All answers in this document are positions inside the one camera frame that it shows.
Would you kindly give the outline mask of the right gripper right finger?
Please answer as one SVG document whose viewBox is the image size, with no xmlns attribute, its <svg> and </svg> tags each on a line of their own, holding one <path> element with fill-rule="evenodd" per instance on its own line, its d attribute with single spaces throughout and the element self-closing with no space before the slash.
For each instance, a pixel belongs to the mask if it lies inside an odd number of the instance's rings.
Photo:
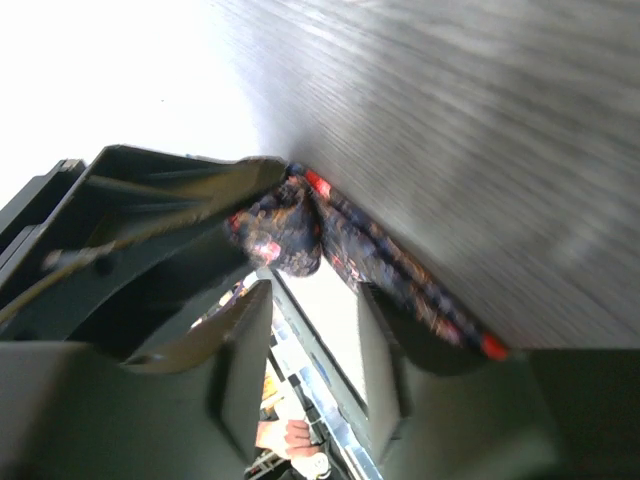
<svg viewBox="0 0 640 480">
<path fill-rule="evenodd" d="M 358 292 L 370 453 L 386 479 L 635 479 L 639 354 L 455 348 Z"/>
</svg>

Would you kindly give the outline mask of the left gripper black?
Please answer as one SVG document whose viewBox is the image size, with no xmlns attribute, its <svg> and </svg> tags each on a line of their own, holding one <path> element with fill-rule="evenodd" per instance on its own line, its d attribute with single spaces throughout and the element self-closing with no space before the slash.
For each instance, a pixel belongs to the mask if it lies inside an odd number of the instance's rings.
<svg viewBox="0 0 640 480">
<path fill-rule="evenodd" d="M 226 163 L 125 145 L 104 148 L 91 165 L 59 161 L 1 209 L 1 312 L 67 266 L 215 228 L 283 176 L 273 157 Z"/>
</svg>

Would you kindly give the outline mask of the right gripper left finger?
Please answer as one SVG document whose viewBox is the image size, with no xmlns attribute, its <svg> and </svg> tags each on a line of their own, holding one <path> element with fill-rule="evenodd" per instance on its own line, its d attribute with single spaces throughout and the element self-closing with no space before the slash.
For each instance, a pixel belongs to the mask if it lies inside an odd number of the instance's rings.
<svg viewBox="0 0 640 480">
<path fill-rule="evenodd" d="M 239 479 L 254 442 L 272 287 L 121 364 L 73 342 L 1 347 L 5 479 Z"/>
</svg>

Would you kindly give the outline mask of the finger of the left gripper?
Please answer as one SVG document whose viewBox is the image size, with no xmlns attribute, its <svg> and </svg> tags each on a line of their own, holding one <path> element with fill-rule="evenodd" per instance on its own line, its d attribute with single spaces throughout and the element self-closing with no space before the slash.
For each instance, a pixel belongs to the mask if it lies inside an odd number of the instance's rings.
<svg viewBox="0 0 640 480">
<path fill-rule="evenodd" d="M 116 358 L 187 330 L 248 273 L 221 227 L 174 232 L 67 266 L 1 312 L 4 341 L 76 341 Z"/>
</svg>

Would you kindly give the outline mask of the dark patterned necktie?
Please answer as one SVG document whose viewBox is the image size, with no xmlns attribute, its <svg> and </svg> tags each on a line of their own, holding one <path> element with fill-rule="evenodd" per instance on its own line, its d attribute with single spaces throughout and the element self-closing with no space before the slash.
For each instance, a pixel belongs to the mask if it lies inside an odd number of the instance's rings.
<svg viewBox="0 0 640 480">
<path fill-rule="evenodd" d="M 229 217 L 232 244 L 257 268 L 313 275 L 327 261 L 351 289 L 371 284 L 441 340 L 491 359 L 507 348 L 359 206 L 300 164 Z"/>
</svg>

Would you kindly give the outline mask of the bystander hand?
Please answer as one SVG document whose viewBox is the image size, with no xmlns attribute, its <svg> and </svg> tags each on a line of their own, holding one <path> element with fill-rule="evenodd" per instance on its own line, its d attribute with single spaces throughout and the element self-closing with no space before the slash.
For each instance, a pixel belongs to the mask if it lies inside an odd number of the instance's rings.
<svg viewBox="0 0 640 480">
<path fill-rule="evenodd" d="M 303 420 L 260 421 L 255 446 L 285 460 L 308 458 L 320 451 L 312 443 L 310 427 Z"/>
</svg>

